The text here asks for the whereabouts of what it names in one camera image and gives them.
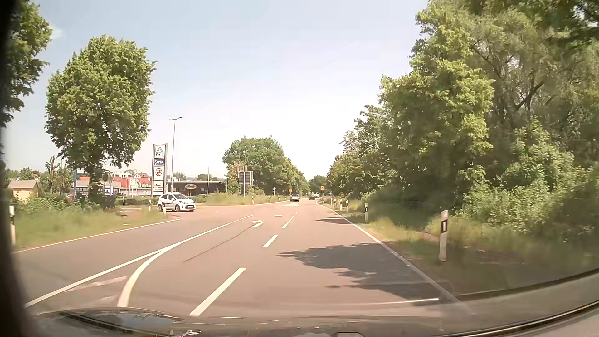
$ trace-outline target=distant car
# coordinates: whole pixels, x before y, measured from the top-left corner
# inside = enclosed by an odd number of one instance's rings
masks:
[[[162,212],[163,209],[174,210],[175,212],[181,212],[182,210],[193,212],[195,211],[195,202],[183,193],[165,193],[158,198],[157,207],[159,212]]]

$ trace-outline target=grass verge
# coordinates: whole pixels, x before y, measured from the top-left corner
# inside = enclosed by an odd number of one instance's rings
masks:
[[[46,210],[33,215],[17,214],[15,250],[48,245],[109,231],[166,221],[173,217],[155,210],[128,210],[121,217],[115,212],[92,210],[82,212],[77,207],[64,210]]]
[[[514,290],[599,267],[599,245],[541,239],[453,216],[447,261],[439,261],[439,216],[397,204],[360,202],[337,212],[384,241],[454,295]]]

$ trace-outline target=road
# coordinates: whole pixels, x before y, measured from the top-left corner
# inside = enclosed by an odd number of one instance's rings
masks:
[[[434,318],[451,301],[432,280],[313,200],[175,215],[180,219],[15,253],[28,310],[120,305],[216,322]]]

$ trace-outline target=blue sky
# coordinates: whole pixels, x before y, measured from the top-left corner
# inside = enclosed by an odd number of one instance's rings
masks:
[[[326,175],[343,133],[377,104],[381,75],[409,71],[426,0],[82,1],[37,0],[55,29],[40,58],[50,62],[8,124],[7,167],[44,169],[58,152],[44,131],[46,86],[92,36],[148,48],[158,62],[151,132],[131,169],[150,171],[152,143],[171,143],[174,170],[225,174],[231,142],[272,135],[306,179]]]

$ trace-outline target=street lamp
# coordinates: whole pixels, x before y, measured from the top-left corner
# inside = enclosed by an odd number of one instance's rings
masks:
[[[173,168],[174,168],[174,161],[175,161],[175,127],[177,126],[177,120],[183,118],[183,116],[179,116],[177,118],[171,118],[169,117],[168,119],[173,120],[173,149],[171,149],[171,192],[173,191]]]

